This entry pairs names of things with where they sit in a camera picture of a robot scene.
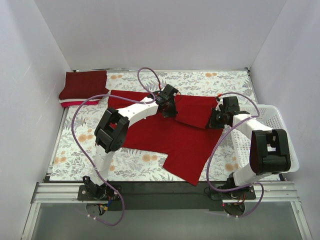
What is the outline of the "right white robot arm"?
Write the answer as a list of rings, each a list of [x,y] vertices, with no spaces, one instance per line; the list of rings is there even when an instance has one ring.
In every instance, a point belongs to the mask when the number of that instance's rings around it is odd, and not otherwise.
[[[213,129],[229,130],[223,134],[212,150],[215,154],[218,146],[233,131],[238,130],[250,140],[249,163],[234,172],[226,181],[226,189],[217,188],[207,182],[215,192],[227,193],[237,199],[245,188],[255,185],[266,175],[281,174],[291,169],[291,156],[287,132],[274,129],[260,123],[260,110],[253,105],[256,114],[241,110],[238,101],[239,93],[226,92],[216,97],[217,106],[212,109],[209,126]]]

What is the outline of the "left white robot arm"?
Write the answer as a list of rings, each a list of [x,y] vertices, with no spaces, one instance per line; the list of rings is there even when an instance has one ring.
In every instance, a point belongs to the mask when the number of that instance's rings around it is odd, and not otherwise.
[[[109,107],[105,110],[94,132],[94,173],[82,178],[85,189],[92,198],[102,200],[110,195],[110,188],[106,186],[105,181],[108,180],[113,156],[124,145],[129,127],[158,113],[162,113],[165,118],[174,118],[178,113],[175,103],[178,92],[168,84],[138,103],[118,109]]]

